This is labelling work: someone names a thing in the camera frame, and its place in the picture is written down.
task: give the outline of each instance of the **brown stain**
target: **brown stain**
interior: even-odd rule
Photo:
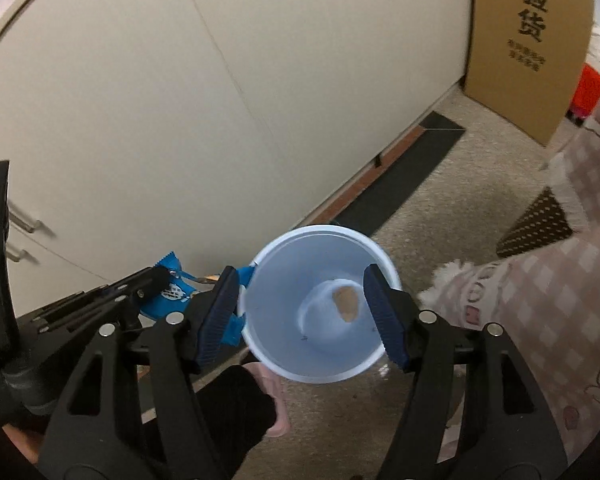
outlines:
[[[567,406],[562,411],[562,417],[564,419],[564,427],[567,431],[573,431],[578,429],[578,422],[580,421],[580,412],[573,406]]]
[[[351,323],[358,317],[358,294],[352,286],[341,286],[331,295],[336,304],[340,317]]]

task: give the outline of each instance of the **cardboard box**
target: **cardboard box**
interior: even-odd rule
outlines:
[[[584,66],[594,0],[475,0],[464,92],[546,145]]]

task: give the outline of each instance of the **red object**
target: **red object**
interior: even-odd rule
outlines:
[[[591,115],[600,100],[600,74],[584,65],[578,89],[571,101],[571,111],[584,119]]]

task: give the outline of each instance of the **metal screw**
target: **metal screw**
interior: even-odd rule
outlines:
[[[499,337],[504,334],[504,329],[497,323],[489,323],[487,325],[487,332],[489,332],[494,337]]]
[[[428,325],[435,323],[438,320],[438,316],[432,310],[423,310],[418,314],[418,319]]]
[[[184,321],[184,314],[181,312],[171,312],[167,314],[166,319],[170,325],[178,325]]]
[[[111,324],[111,323],[107,323],[104,324],[103,326],[101,326],[98,329],[98,333],[102,336],[102,337],[109,337],[111,334],[113,334],[116,331],[116,327]]]

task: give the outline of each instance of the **white plastic cup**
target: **white plastic cup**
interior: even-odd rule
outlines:
[[[301,383],[334,383],[367,370],[384,346],[363,293],[363,275],[378,264],[392,288],[400,278],[372,240],[340,226],[288,232],[254,258],[240,293],[242,335],[270,370]]]

